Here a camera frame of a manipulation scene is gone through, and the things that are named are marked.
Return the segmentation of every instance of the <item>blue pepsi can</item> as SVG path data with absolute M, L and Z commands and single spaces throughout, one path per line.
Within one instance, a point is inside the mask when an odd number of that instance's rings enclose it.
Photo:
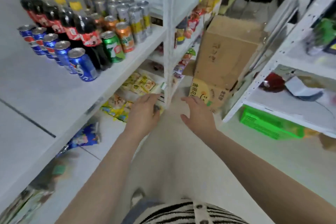
M 77 74 L 75 68 L 69 62 L 68 52 L 71 50 L 69 41 L 59 41 L 55 44 L 55 53 L 64 65 L 65 69 L 71 74 Z
M 36 26 L 34 25 L 24 25 L 24 26 L 18 27 L 17 30 L 19 31 L 20 35 L 30 45 L 30 47 L 33 49 L 33 51 L 37 55 L 44 55 L 44 53 L 41 53 L 41 48 L 39 47 L 39 45 L 35 42 L 35 39 L 33 38 L 33 29 L 35 28 Z
M 47 49 L 49 54 L 54 58 L 56 63 L 60 66 L 63 66 L 60 59 L 57 57 L 55 53 L 55 45 L 59 42 L 59 38 L 57 34 L 47 34 L 43 38 L 44 47 Z
M 82 81 L 91 82 L 98 77 L 97 70 L 83 48 L 73 48 L 68 55 L 70 64 L 77 71 Z
M 33 29 L 33 38 L 35 39 L 35 42 L 39 45 L 41 53 L 44 53 L 45 56 L 47 56 L 49 59 L 53 59 L 53 56 L 49 54 L 47 48 L 45 48 L 43 44 L 43 38 L 46 34 L 47 34 L 47 28 L 38 27 Z

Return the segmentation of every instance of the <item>person's right hand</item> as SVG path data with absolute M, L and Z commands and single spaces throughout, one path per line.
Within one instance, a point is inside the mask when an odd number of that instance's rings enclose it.
M 198 97 L 183 97 L 190 109 L 190 118 L 181 114 L 181 119 L 188 128 L 200 139 L 205 139 L 210 134 L 217 132 L 215 119 L 210 109 Z

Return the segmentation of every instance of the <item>open cardboard box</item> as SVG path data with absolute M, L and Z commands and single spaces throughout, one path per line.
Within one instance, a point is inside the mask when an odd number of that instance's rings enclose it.
M 204 32 L 196 61 L 183 71 L 193 76 L 189 95 L 217 111 L 243 80 L 264 37 L 262 24 L 215 16 Z

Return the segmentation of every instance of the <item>shelf upright post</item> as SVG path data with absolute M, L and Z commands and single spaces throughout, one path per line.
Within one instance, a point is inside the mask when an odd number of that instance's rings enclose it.
M 248 86 L 247 90 L 242 94 L 238 101 L 233 105 L 230 111 L 225 115 L 223 122 L 228 122 L 233 115 L 245 103 L 249 96 L 258 89 L 263 80 L 281 64 L 281 57 L 288 55 L 290 51 L 302 41 L 302 36 L 305 34 L 313 23 L 325 12 L 334 0 L 315 0 L 306 11 L 302 19 L 294 26 L 292 31 L 286 36 L 282 44 L 269 59 L 267 64 L 261 69 L 253 82 Z
M 172 58 L 175 38 L 174 10 L 175 0 L 163 0 L 163 27 L 166 29 L 166 38 L 163 41 L 164 76 L 167 84 L 165 88 L 165 108 L 168 108 L 170 105 L 173 94 L 172 79 L 174 68 L 172 67 Z

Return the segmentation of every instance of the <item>green plastic basket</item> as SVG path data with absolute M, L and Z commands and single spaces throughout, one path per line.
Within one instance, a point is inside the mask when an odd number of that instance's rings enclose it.
M 275 140 L 302 138 L 304 127 L 245 105 L 240 122 Z

